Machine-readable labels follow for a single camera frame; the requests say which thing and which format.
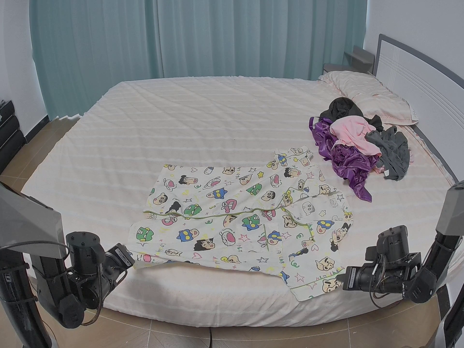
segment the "white wall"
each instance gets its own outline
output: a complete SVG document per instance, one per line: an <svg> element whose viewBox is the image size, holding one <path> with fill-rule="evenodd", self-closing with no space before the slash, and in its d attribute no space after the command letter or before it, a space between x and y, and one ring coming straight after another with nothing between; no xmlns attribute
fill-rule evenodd
<svg viewBox="0 0 464 348"><path fill-rule="evenodd" d="M12 100L24 135L47 112L32 60L29 0L0 0L0 100Z"/></svg>
<svg viewBox="0 0 464 348"><path fill-rule="evenodd" d="M419 50L464 78L464 0L368 0L366 50L377 52L380 33ZM451 303L463 282L464 269L448 280ZM464 337L456 347L464 348Z"/></svg>

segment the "teal curtain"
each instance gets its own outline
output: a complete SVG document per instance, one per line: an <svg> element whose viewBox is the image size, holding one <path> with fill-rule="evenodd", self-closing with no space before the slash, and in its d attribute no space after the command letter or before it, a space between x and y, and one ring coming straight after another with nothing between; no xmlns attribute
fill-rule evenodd
<svg viewBox="0 0 464 348"><path fill-rule="evenodd" d="M316 79L363 45L367 0L30 0L50 117L86 112L120 81Z"/></svg>

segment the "white headboard panel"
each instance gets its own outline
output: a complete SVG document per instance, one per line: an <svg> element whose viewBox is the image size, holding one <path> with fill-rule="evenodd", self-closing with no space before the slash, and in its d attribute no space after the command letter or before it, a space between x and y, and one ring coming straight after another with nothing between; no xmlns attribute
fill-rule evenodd
<svg viewBox="0 0 464 348"><path fill-rule="evenodd" d="M464 179L464 80L432 58L379 35L374 75L411 105L417 126L458 180Z"/></svg>

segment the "bed sheet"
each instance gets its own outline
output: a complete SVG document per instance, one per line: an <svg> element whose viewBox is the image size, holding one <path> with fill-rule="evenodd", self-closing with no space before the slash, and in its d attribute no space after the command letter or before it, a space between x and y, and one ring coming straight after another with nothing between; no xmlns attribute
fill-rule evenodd
<svg viewBox="0 0 464 348"><path fill-rule="evenodd" d="M56 144L22 192L61 212L65 233L94 232L108 249L124 243L131 224L144 218L143 206L163 164L259 166L275 149L311 148L308 119L338 96L324 82L298 79L120 83ZM435 236L450 182L414 132L399 130L409 140L414 163L399 182L371 173L366 188L372 204L359 200L314 147L314 163L345 193L354 213L355 223L341 244L348 264L363 264L365 248L391 226L407 225L410 251L423 256ZM449 273L461 263L462 253ZM105 307L191 326L305 326L374 309L367 293L337 289L298 302L279 277L195 264L130 270Z"/></svg>

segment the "floor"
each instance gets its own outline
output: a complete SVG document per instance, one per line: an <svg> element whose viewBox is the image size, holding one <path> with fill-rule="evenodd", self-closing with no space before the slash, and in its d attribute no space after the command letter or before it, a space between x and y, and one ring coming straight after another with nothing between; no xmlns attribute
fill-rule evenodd
<svg viewBox="0 0 464 348"><path fill-rule="evenodd" d="M0 181L20 191L36 167L76 120L54 120L24 146L0 175ZM56 335L60 348L205 348L208 328L193 328L125 315L103 309L89 327L66 330L38 305L43 320ZM92 318L86 311L86 321ZM419 348L440 322L435 296L425 304L398 305L318 326L301 328L213 328L214 348ZM15 331L0 308L2 347L21 348Z"/></svg>

